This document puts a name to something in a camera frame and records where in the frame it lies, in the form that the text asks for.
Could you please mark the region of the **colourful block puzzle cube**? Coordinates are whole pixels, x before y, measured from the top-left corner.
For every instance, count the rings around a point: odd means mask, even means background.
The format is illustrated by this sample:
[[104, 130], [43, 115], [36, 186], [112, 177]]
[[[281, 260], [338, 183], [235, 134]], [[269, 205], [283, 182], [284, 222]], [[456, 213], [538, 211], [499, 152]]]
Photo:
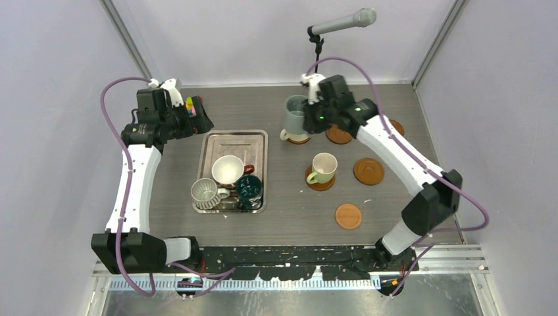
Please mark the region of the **colourful block puzzle cube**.
[[197, 112], [195, 110], [195, 105], [194, 105], [193, 99], [191, 97], [188, 97], [185, 100], [185, 106], [186, 106], [186, 109], [188, 111], [188, 115], [190, 117], [195, 117], [197, 115]]

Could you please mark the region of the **aluminium front rail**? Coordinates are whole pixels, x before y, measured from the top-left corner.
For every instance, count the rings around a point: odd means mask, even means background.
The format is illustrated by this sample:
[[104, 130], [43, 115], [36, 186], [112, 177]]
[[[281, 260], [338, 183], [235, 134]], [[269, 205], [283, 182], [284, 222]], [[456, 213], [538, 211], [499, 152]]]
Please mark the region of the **aluminium front rail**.
[[371, 246], [205, 247], [201, 257], [167, 266], [150, 280], [132, 275], [145, 291], [368, 290], [387, 295], [414, 275], [486, 274], [479, 246], [417, 247], [394, 263], [374, 261]]

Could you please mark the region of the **grey ribbed mug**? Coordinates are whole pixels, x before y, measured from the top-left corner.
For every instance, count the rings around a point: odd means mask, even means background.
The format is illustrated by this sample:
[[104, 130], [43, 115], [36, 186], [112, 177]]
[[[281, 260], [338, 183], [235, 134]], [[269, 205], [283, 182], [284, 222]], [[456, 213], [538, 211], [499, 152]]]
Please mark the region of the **grey ribbed mug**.
[[193, 183], [191, 197], [200, 210], [214, 209], [223, 199], [230, 196], [230, 190], [221, 188], [213, 179], [201, 178]]

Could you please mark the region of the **dark green patterned mug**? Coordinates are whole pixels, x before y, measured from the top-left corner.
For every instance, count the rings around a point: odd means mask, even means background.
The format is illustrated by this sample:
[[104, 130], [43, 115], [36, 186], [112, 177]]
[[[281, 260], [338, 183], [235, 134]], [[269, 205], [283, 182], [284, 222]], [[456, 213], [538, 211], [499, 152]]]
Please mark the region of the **dark green patterned mug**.
[[238, 209], [241, 211], [258, 210], [263, 204], [262, 180], [252, 174], [243, 175], [236, 182]]

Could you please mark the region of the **brown ridged wooden coaster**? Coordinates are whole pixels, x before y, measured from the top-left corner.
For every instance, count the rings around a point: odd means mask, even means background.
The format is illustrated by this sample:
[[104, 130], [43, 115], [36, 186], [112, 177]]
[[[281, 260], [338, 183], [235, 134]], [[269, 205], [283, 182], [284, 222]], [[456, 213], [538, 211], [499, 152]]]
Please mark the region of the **brown ridged wooden coaster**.
[[326, 137], [334, 144], [344, 145], [348, 144], [353, 136], [346, 131], [341, 130], [337, 126], [332, 126], [326, 131]]
[[374, 186], [383, 181], [385, 169], [376, 159], [362, 158], [354, 164], [353, 174], [361, 184]]
[[295, 145], [306, 144], [310, 140], [311, 140], [311, 138], [305, 138], [303, 140], [293, 140], [293, 139], [290, 139], [290, 138], [287, 139], [287, 141], [289, 141], [290, 143], [295, 144]]
[[402, 136], [405, 135], [405, 129], [401, 123], [399, 123], [396, 120], [390, 120], [390, 122], [392, 126], [398, 131], [399, 134], [401, 134]]
[[337, 169], [332, 169], [330, 172], [322, 172], [309, 165], [305, 172], [305, 183], [316, 191], [329, 190], [335, 183], [336, 171]]

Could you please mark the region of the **cream mug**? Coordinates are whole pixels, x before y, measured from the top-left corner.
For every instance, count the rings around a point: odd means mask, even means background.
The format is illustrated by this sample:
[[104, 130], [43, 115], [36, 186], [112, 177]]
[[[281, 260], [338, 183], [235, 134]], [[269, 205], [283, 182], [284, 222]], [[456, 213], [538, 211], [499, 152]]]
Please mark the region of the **cream mug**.
[[293, 140], [303, 140], [305, 138], [310, 138], [310, 137], [306, 134], [292, 134], [288, 132], [286, 129], [281, 130], [280, 139], [283, 141], [287, 141], [288, 138]]

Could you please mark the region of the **silver microphone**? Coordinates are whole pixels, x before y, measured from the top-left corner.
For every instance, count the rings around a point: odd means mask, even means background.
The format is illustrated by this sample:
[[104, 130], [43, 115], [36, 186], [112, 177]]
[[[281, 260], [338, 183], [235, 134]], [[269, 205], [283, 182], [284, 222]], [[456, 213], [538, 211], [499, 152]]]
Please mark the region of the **silver microphone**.
[[366, 28], [376, 22], [377, 12], [373, 8], [362, 8], [348, 16], [315, 24], [307, 28], [310, 36], [320, 36], [331, 32], [337, 32], [348, 28]]

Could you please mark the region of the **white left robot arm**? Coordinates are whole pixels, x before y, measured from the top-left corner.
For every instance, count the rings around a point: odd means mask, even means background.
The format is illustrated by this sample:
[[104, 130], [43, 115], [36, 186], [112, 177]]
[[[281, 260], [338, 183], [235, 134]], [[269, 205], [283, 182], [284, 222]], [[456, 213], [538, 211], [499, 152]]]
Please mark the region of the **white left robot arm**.
[[139, 90], [136, 97], [136, 119], [120, 133], [125, 149], [114, 210], [105, 231], [92, 236], [91, 248], [113, 275], [122, 270], [128, 274], [161, 273], [175, 261], [192, 273], [202, 262], [195, 237], [162, 240], [149, 233], [151, 193], [165, 144], [204, 134], [214, 124], [198, 95], [176, 107], [170, 92], [162, 88]]

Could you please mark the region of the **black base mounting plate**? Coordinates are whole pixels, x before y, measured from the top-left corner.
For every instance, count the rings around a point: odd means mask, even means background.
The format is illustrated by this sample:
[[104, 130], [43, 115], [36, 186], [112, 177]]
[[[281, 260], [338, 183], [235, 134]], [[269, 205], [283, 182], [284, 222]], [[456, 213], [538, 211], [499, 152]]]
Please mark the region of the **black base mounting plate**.
[[364, 280], [371, 273], [400, 275], [411, 268], [414, 250], [381, 259], [371, 246], [206, 246], [178, 264], [203, 274], [233, 270], [231, 280], [309, 280], [320, 272], [323, 280]]

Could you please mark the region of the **white bowl cup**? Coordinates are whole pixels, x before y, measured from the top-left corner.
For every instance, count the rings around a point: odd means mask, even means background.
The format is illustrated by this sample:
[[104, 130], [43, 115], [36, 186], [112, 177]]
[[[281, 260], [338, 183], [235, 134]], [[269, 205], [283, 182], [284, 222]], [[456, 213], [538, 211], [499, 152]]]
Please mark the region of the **white bowl cup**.
[[243, 176], [255, 172], [254, 165], [246, 165], [235, 155], [225, 155], [218, 158], [212, 165], [211, 174], [214, 180], [223, 188], [232, 189]]

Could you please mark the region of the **light wooden coaster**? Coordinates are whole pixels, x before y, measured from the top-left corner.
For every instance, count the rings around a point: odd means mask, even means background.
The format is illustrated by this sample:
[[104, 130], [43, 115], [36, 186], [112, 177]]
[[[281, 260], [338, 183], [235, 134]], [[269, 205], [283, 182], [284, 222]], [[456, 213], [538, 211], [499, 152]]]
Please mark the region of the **light wooden coaster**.
[[362, 219], [361, 210], [350, 203], [340, 205], [335, 212], [337, 224], [347, 230], [356, 229], [362, 223]]

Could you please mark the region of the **grey-blue mug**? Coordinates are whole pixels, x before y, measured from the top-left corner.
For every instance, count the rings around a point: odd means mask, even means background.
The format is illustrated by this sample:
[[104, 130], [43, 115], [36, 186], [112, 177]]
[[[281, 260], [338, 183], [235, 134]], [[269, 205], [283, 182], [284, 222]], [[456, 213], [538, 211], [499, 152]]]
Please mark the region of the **grey-blue mug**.
[[304, 104], [307, 98], [304, 95], [293, 95], [286, 100], [283, 128], [290, 134], [305, 134], [303, 123], [305, 120]]

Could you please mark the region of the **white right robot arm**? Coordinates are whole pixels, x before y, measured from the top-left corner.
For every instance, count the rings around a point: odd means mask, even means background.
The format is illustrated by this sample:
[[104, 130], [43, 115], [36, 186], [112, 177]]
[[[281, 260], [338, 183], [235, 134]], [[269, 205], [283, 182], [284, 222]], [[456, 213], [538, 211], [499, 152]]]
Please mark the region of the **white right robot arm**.
[[375, 243], [372, 252], [378, 267], [392, 270], [405, 251], [456, 212], [456, 189], [461, 188], [463, 178], [455, 170], [445, 172], [418, 152], [373, 100], [355, 100], [343, 76], [304, 74], [301, 84], [308, 89], [303, 130], [318, 134], [337, 126], [350, 133], [394, 171], [413, 197], [402, 210], [401, 220]]

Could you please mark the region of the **silver metal tray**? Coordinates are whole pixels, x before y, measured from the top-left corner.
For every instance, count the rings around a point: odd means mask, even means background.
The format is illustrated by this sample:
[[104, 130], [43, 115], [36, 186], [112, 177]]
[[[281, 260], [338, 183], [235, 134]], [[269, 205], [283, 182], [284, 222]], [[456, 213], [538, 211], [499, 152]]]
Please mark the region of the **silver metal tray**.
[[225, 155], [234, 155], [244, 164], [253, 165], [257, 176], [263, 183], [263, 194], [260, 202], [249, 209], [238, 206], [239, 199], [235, 189], [229, 188], [230, 196], [212, 209], [203, 210], [194, 203], [193, 209], [198, 213], [261, 213], [266, 207], [268, 134], [264, 130], [212, 130], [201, 143], [197, 179], [212, 178], [211, 169], [214, 163]]

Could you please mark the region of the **light green cup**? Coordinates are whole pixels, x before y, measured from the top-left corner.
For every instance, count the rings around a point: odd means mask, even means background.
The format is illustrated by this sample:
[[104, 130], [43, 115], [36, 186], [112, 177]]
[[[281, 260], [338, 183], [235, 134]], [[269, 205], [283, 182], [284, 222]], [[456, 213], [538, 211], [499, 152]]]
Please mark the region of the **light green cup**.
[[338, 161], [331, 153], [318, 153], [313, 157], [311, 172], [306, 177], [308, 184], [325, 184], [336, 174]]

